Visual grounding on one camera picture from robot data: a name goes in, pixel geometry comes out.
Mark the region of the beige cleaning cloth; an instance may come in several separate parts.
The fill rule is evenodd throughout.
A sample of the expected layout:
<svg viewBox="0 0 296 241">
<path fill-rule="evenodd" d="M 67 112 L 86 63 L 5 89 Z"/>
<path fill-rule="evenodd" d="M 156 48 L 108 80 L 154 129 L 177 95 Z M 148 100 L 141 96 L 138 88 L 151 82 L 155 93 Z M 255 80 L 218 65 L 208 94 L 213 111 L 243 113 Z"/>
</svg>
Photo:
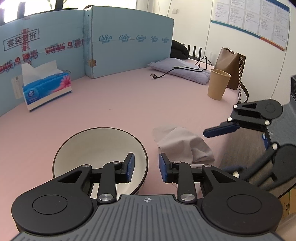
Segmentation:
<svg viewBox="0 0 296 241">
<path fill-rule="evenodd" d="M 171 162 L 185 162 L 192 168 L 214 164 L 214 154 L 210 147 L 199 135 L 183 127 L 159 126 L 153 129 L 152 136 L 158 145 L 159 152 L 165 153 Z"/>
</svg>

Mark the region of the white bowl black rim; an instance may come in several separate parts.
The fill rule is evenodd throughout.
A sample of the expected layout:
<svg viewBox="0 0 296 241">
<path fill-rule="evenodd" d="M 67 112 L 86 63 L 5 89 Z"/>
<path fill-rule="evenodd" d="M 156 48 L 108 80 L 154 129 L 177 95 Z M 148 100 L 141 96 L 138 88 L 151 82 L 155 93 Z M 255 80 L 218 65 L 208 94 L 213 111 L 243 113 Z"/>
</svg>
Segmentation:
<svg viewBox="0 0 296 241">
<path fill-rule="evenodd" d="M 136 137 L 116 128 L 90 128 L 67 139 L 55 155 L 53 177 L 59 177 L 83 164 L 97 169 L 112 161 L 122 162 L 128 153 L 134 153 L 134 171 L 130 183 L 116 185 L 117 197 L 121 194 L 138 194 L 147 176 L 147 152 Z"/>
</svg>

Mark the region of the brown paper cup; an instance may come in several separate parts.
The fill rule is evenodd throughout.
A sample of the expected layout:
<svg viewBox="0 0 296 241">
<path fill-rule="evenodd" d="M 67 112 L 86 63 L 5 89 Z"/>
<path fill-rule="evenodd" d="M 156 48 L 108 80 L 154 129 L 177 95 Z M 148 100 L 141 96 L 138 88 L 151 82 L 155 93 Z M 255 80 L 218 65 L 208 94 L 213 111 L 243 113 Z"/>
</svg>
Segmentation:
<svg viewBox="0 0 296 241">
<path fill-rule="evenodd" d="M 231 75 L 225 71 L 215 68 L 211 69 L 207 93 L 208 97 L 215 100 L 221 100 L 230 78 Z"/>
</svg>

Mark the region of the brown leather handbag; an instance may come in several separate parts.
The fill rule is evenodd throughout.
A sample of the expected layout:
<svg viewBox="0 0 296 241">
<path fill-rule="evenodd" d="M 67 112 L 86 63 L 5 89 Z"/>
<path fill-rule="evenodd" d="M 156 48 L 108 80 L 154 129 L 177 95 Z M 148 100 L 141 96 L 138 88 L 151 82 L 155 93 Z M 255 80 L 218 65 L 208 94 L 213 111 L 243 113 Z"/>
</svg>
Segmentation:
<svg viewBox="0 0 296 241">
<path fill-rule="evenodd" d="M 231 75 L 227 88 L 238 90 L 238 103 L 246 103 L 249 92 L 242 83 L 241 78 L 245 67 L 246 57 L 235 53 L 229 48 L 222 48 L 215 64 L 215 69 L 222 70 Z"/>
</svg>

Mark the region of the lavender pillow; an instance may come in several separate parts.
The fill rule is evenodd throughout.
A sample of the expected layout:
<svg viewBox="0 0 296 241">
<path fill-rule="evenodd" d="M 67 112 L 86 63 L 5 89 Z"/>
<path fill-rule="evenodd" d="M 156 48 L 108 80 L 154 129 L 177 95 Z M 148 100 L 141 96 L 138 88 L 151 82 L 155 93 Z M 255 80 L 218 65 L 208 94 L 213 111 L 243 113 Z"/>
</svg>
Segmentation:
<svg viewBox="0 0 296 241">
<path fill-rule="evenodd" d="M 166 58 L 158 62 L 151 62 L 148 66 L 163 73 L 160 76 L 151 74 L 154 79 L 170 74 L 201 85 L 206 85 L 210 80 L 211 72 L 207 70 L 207 65 L 202 65 L 199 62 L 194 64 L 176 58 Z"/>
</svg>

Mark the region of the black wifi router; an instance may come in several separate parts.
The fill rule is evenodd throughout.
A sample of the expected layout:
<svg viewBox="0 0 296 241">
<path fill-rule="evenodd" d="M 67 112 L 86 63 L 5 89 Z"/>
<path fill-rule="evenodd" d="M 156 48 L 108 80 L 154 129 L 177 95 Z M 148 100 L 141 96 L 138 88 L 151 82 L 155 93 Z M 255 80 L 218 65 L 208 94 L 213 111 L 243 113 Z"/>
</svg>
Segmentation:
<svg viewBox="0 0 296 241">
<path fill-rule="evenodd" d="M 191 52 L 191 45 L 188 45 L 188 53 L 189 53 L 188 58 L 196 61 L 200 61 L 202 57 L 202 48 L 201 47 L 197 48 L 196 46 L 193 46 L 193 50 Z"/>
</svg>

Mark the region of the black bag behind panel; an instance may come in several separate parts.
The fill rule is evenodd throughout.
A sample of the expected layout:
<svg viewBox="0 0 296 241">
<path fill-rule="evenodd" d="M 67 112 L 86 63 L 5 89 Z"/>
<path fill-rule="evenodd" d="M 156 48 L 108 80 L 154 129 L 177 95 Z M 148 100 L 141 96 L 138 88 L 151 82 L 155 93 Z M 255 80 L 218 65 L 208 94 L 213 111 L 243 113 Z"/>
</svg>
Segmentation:
<svg viewBox="0 0 296 241">
<path fill-rule="evenodd" d="M 186 60 L 189 58 L 188 49 L 178 41 L 172 40 L 171 43 L 171 58 Z"/>
</svg>

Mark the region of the blue tissue box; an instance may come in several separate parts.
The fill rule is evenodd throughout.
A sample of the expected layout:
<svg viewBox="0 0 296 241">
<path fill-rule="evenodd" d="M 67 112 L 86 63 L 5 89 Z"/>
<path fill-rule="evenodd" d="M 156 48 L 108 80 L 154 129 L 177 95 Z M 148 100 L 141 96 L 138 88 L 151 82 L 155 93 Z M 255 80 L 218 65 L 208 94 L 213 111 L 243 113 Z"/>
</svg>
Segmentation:
<svg viewBox="0 0 296 241">
<path fill-rule="evenodd" d="M 22 77 L 28 111 L 72 92 L 70 71 L 59 70 L 55 60 L 37 67 L 22 64 Z"/>
</svg>

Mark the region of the right blue cardboard panel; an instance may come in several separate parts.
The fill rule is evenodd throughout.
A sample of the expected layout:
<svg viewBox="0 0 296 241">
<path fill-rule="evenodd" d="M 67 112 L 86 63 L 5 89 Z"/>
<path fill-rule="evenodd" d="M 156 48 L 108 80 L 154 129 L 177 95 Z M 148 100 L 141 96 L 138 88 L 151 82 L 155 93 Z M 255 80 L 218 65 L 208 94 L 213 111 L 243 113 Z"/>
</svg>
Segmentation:
<svg viewBox="0 0 296 241">
<path fill-rule="evenodd" d="M 174 20 L 136 9 L 92 6 L 84 11 L 86 76 L 94 79 L 145 68 L 171 53 Z"/>
</svg>

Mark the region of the blue cardboard panel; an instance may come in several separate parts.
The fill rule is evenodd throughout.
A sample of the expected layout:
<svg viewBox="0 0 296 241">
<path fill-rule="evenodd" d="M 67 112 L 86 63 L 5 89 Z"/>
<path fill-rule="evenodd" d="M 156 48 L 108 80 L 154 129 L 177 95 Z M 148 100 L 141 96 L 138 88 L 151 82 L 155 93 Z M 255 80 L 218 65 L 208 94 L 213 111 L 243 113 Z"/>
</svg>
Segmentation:
<svg viewBox="0 0 296 241">
<path fill-rule="evenodd" d="M 1 26 L 1 114 L 23 102 L 12 81 L 22 64 L 33 67 L 56 61 L 76 80 L 85 75 L 83 58 L 84 11 L 65 9 L 26 16 Z"/>
<path fill-rule="evenodd" d="M 84 11 L 86 76 L 94 79 L 145 68 L 171 53 L 174 20 L 136 9 L 92 6 Z"/>
</svg>

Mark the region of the left blue cardboard panel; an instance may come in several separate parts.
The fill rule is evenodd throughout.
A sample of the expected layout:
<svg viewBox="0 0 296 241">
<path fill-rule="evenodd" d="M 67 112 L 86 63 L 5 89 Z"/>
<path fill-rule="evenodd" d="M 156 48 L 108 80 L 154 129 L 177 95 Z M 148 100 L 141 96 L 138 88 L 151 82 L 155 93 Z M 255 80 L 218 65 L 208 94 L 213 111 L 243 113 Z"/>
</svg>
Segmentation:
<svg viewBox="0 0 296 241">
<path fill-rule="evenodd" d="M 56 61 L 76 80 L 85 75 L 83 58 L 84 11 L 65 9 L 26 16 L 1 26 L 1 114 L 23 102 L 12 81 L 22 64 L 33 67 Z"/>
</svg>

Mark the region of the wall notice board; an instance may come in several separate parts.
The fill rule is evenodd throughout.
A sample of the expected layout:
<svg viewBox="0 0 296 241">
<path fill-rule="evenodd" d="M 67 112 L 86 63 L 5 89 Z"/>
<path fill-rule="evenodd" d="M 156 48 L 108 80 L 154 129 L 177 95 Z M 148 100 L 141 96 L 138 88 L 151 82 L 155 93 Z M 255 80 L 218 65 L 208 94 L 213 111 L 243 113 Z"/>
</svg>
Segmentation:
<svg viewBox="0 0 296 241">
<path fill-rule="evenodd" d="M 211 22 L 250 34 L 284 51 L 290 7 L 279 1 L 216 1 Z"/>
</svg>

